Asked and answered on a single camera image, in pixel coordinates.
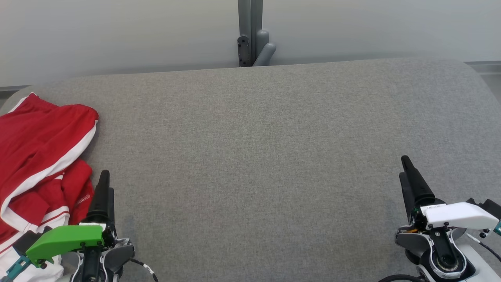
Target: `white robot part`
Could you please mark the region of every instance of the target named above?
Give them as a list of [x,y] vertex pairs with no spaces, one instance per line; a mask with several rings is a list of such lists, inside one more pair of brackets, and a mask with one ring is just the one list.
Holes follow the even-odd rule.
[[423,214],[428,220],[426,227],[428,230],[430,224],[439,227],[444,226],[446,222],[450,227],[493,230],[499,222],[495,216],[469,203],[455,203],[424,209]]

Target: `pile of clothes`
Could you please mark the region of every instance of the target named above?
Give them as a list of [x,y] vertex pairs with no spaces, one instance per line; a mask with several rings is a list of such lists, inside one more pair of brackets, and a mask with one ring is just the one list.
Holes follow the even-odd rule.
[[[79,156],[96,132],[97,112],[56,106],[34,93],[0,116],[0,277],[18,259],[13,243],[44,227],[78,224],[94,190],[92,169]],[[54,282],[60,258],[46,269],[30,265],[16,282]]]

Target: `green plastic bracket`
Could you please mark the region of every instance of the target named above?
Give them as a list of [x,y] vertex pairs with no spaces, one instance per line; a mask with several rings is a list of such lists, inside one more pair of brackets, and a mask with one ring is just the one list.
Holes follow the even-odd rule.
[[52,257],[73,250],[82,245],[93,247],[104,244],[100,225],[65,225],[44,233],[27,251],[26,256],[34,266],[40,267],[46,260],[54,263]]

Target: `red garment with white stripe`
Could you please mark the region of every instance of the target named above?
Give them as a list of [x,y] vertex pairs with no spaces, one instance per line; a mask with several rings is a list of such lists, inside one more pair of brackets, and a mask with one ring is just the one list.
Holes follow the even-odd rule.
[[[92,170],[78,157],[97,119],[92,108],[55,106],[34,93],[0,116],[0,274],[19,257],[11,245],[23,233],[85,217]],[[62,271],[57,263],[45,270],[30,266],[16,282],[55,281]]]

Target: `white wall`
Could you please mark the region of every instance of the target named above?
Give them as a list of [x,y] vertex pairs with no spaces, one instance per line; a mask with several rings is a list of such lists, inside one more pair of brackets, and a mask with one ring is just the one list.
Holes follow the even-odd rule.
[[[264,0],[273,64],[501,60],[500,0]],[[236,0],[0,0],[0,87],[236,67]]]
[[0,0],[0,87],[237,67],[236,0]]
[[264,0],[272,64],[438,56],[501,60],[500,0]]

